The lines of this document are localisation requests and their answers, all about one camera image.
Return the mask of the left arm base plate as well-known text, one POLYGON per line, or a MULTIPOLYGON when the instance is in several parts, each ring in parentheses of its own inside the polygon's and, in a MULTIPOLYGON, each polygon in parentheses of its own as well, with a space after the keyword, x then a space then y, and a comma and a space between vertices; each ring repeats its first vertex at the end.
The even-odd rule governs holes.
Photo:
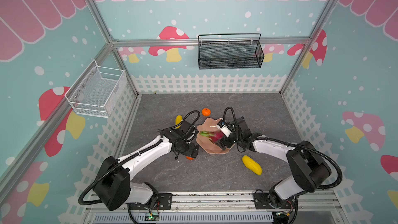
POLYGON ((147 203, 128 203, 131 210, 171 210, 173 194, 155 194, 147 203))

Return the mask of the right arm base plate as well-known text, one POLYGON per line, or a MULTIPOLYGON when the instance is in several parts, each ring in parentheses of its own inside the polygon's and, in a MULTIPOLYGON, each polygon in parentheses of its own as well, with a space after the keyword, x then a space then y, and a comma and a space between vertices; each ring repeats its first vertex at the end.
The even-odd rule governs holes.
POLYGON ((281 200, 275 194, 261 191, 253 193, 253 198, 256 209, 271 209, 275 211, 278 209, 293 210, 297 203, 296 200, 293 200, 293 197, 290 197, 287 200, 281 200))

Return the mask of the small orange tangerine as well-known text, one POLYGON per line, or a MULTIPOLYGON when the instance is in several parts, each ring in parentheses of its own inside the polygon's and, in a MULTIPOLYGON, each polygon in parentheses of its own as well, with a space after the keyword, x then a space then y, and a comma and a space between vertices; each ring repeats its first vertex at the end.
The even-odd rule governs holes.
POLYGON ((211 110, 209 108, 202 109, 202 115, 205 117, 209 117, 211 114, 211 110))

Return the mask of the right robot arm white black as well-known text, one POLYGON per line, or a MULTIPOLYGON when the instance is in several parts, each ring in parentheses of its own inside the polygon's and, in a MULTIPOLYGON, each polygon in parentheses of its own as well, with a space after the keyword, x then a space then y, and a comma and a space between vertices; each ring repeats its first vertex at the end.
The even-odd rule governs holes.
POLYGON ((271 208, 282 208, 288 200, 317 189, 332 189, 343 180, 339 165, 308 141, 296 144, 252 133, 243 118, 232 123, 219 120, 216 128, 224 134, 220 148, 236 144, 243 150, 264 153, 289 165, 291 176, 272 186, 264 196, 263 202, 271 208))

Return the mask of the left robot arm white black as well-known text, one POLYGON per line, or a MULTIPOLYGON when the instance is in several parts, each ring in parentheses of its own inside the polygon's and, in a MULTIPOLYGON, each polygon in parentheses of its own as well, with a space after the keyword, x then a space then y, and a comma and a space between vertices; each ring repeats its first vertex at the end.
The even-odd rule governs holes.
POLYGON ((147 145, 120 158, 106 158, 95 180, 81 193, 78 203, 82 206, 104 204, 114 211, 124 204, 153 208, 159 200, 159 192, 150 183, 134 183, 133 178, 158 158, 172 152, 196 158, 199 145, 193 142, 199 131, 190 123, 182 123, 158 131, 147 145))

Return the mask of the pink dragon fruit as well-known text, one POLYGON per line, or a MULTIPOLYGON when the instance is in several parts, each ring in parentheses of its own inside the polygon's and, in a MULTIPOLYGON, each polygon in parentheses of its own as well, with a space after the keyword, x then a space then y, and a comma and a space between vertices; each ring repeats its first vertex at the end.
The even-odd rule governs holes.
POLYGON ((224 137, 224 134, 221 131, 201 131, 199 135, 208 138, 213 143, 220 141, 224 137))

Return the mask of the yellow fake fruit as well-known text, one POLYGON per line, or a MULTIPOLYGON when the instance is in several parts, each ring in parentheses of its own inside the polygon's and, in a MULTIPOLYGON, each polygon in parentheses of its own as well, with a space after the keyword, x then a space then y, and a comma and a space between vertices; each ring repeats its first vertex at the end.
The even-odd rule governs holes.
POLYGON ((175 119, 175 128, 179 128, 180 127, 180 123, 183 121, 183 117, 182 115, 178 115, 175 119))
POLYGON ((262 175, 262 167, 249 156, 243 156, 242 162, 246 168, 254 172, 256 175, 262 175))

